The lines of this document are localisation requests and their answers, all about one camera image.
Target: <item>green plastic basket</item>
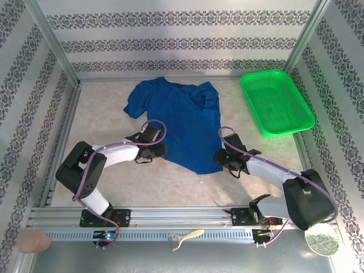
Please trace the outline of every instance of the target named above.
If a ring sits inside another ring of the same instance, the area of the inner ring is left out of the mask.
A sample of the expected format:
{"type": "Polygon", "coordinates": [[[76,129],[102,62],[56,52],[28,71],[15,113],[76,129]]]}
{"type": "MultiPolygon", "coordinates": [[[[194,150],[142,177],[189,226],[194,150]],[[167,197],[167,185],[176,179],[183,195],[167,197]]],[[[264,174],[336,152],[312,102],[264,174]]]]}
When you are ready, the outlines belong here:
{"type": "Polygon", "coordinates": [[[293,134],[315,125],[315,116],[285,72],[249,73],[241,77],[240,86],[264,137],[293,134]]]}

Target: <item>metal corner post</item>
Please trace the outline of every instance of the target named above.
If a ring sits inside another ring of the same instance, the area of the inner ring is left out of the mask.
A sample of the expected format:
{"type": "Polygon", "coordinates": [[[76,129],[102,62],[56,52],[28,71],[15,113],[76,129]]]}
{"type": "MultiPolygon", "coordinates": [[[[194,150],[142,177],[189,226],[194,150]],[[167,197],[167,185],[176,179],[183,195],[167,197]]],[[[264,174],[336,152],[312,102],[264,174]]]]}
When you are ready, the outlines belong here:
{"type": "Polygon", "coordinates": [[[73,118],[76,113],[78,99],[80,98],[82,84],[77,84],[74,88],[75,91],[73,92],[72,97],[70,98],[69,106],[65,110],[66,113],[64,117],[64,123],[61,124],[59,128],[59,130],[61,131],[58,140],[59,142],[58,145],[56,146],[56,151],[53,155],[53,160],[51,163],[52,165],[49,171],[49,175],[47,177],[47,181],[45,182],[45,189],[39,204],[40,207],[44,207],[46,205],[49,190],[51,189],[51,186],[54,184],[53,182],[55,182],[56,171],[58,166],[61,164],[64,150],[66,148],[68,136],[72,127],[73,118]]]}
{"type": "Polygon", "coordinates": [[[294,69],[297,61],[301,58],[301,54],[304,51],[306,45],[311,39],[317,25],[319,24],[322,16],[325,13],[326,8],[329,6],[331,0],[318,0],[315,4],[310,17],[308,18],[307,24],[303,28],[295,47],[289,55],[286,64],[284,65],[284,71],[290,74],[294,69]]]}
{"type": "Polygon", "coordinates": [[[66,53],[61,46],[61,43],[58,41],[58,38],[53,31],[50,23],[48,22],[47,17],[44,15],[42,8],[39,6],[37,0],[24,0],[24,4],[32,15],[34,21],[38,25],[41,30],[45,40],[47,41],[51,50],[53,50],[56,55],[58,61],[60,62],[63,70],[68,76],[69,80],[72,82],[72,86],[76,86],[80,82],[78,79],[75,70],[71,62],[68,60],[66,53]]]}
{"type": "Polygon", "coordinates": [[[302,164],[302,168],[304,171],[311,168],[311,165],[308,163],[308,159],[306,157],[305,150],[302,147],[302,136],[300,133],[293,134],[293,139],[295,140],[298,156],[300,157],[300,161],[302,164]]]}

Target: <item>wallpaper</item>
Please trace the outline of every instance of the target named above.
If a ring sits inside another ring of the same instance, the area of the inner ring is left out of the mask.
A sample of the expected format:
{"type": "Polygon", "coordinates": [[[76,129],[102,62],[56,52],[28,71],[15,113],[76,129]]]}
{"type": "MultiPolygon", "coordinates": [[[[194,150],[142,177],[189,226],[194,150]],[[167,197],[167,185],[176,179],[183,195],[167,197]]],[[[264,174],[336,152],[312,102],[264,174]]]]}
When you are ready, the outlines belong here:
{"type": "Polygon", "coordinates": [[[37,206],[73,86],[24,3],[0,0],[0,272],[37,206]]]}
{"type": "Polygon", "coordinates": [[[316,0],[39,3],[78,77],[87,79],[282,69],[316,0]]]}
{"type": "Polygon", "coordinates": [[[316,116],[303,132],[311,166],[329,185],[356,272],[364,272],[364,5],[333,1],[291,73],[316,116]]]}

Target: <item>purple cable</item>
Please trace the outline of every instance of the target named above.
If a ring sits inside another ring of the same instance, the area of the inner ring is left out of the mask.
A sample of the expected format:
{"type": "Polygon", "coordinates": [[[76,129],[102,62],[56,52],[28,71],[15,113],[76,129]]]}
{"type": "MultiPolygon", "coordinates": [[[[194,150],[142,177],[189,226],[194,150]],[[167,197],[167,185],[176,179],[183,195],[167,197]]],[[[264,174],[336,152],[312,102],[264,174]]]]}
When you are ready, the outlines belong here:
{"type": "MultiPolygon", "coordinates": [[[[149,121],[145,122],[143,125],[142,125],[142,129],[143,130],[143,127],[144,125],[150,123],[150,122],[159,122],[160,124],[162,124],[163,126],[163,135],[160,139],[158,139],[157,141],[154,141],[154,142],[150,142],[150,143],[138,143],[138,142],[133,142],[134,145],[137,145],[137,146],[150,146],[150,145],[155,145],[155,144],[158,144],[160,142],[163,141],[163,139],[166,137],[166,134],[167,134],[167,127],[166,125],[158,120],[158,119],[150,119],[149,121]]],[[[114,147],[114,146],[119,146],[121,144],[126,144],[126,142],[116,142],[116,143],[112,143],[112,144],[108,144],[108,145],[105,145],[103,147],[100,147],[99,149],[95,150],[95,152],[93,152],[89,158],[89,160],[87,161],[87,164],[86,164],[86,168],[85,168],[85,171],[84,171],[84,174],[82,176],[82,179],[81,179],[81,183],[80,185],[78,186],[78,189],[77,189],[77,192],[75,194],[75,196],[72,197],[72,201],[75,202],[75,201],[78,201],[85,209],[87,209],[89,212],[91,212],[93,215],[95,215],[96,217],[106,221],[106,222],[109,222],[111,224],[113,224],[115,227],[116,227],[116,234],[114,235],[114,239],[112,241],[109,241],[107,239],[100,239],[96,242],[96,247],[99,247],[99,243],[100,242],[108,242],[109,244],[104,246],[103,249],[105,249],[106,247],[109,247],[111,246],[115,241],[116,239],[118,238],[118,234],[120,232],[120,227],[117,223],[115,223],[114,221],[110,220],[110,219],[107,219],[99,214],[97,214],[96,212],[94,212],[93,210],[91,210],[90,208],[88,208],[81,200],[80,200],[80,194],[81,194],[81,191],[85,185],[85,182],[86,182],[86,177],[87,177],[87,174],[89,172],[89,169],[90,169],[90,164],[91,164],[91,161],[93,160],[93,158],[95,157],[95,155],[100,152],[100,151],[103,151],[107,148],[111,148],[111,147],[114,147]]]]}
{"type": "Polygon", "coordinates": [[[273,243],[274,240],[276,240],[278,238],[278,236],[280,236],[280,234],[282,233],[282,231],[284,230],[284,228],[288,225],[289,220],[287,220],[284,225],[282,226],[282,228],[280,229],[280,231],[277,233],[276,236],[274,236],[273,238],[271,238],[268,242],[266,243],[257,243],[257,247],[258,246],[264,246],[266,247],[267,245],[269,245],[270,243],[273,243]]]}
{"type": "Polygon", "coordinates": [[[331,197],[331,195],[325,191],[324,189],[322,189],[320,186],[318,186],[317,184],[315,184],[314,182],[312,182],[311,180],[307,179],[306,177],[300,175],[299,173],[295,173],[295,172],[292,172],[290,169],[287,169],[287,168],[284,168],[283,166],[281,165],[278,165],[270,160],[267,160],[267,159],[262,159],[256,155],[252,155],[250,154],[249,152],[246,152],[246,151],[243,151],[243,150],[240,150],[236,147],[234,147],[233,145],[231,145],[230,143],[228,143],[226,140],[224,140],[224,138],[222,137],[222,134],[221,134],[221,131],[222,129],[229,129],[231,130],[233,133],[235,133],[234,129],[231,128],[231,127],[227,127],[227,126],[223,126],[221,127],[220,129],[218,129],[218,135],[219,137],[221,138],[222,142],[224,142],[227,146],[229,146],[230,148],[238,151],[238,152],[241,152],[242,154],[245,154],[247,156],[250,156],[251,158],[255,158],[255,159],[258,159],[260,160],[261,162],[264,162],[264,163],[268,163],[270,165],[272,165],[273,167],[276,167],[286,173],[290,173],[294,176],[297,176],[298,178],[301,178],[302,180],[304,180],[305,182],[307,182],[308,184],[310,184],[311,186],[315,187],[316,189],[318,189],[324,196],[326,196],[327,199],[330,200],[330,202],[332,203],[333,207],[334,207],[334,215],[328,219],[328,220],[323,220],[321,223],[330,223],[331,221],[335,220],[337,215],[338,215],[338,209],[337,209],[337,205],[334,201],[334,199],[331,197]]]}

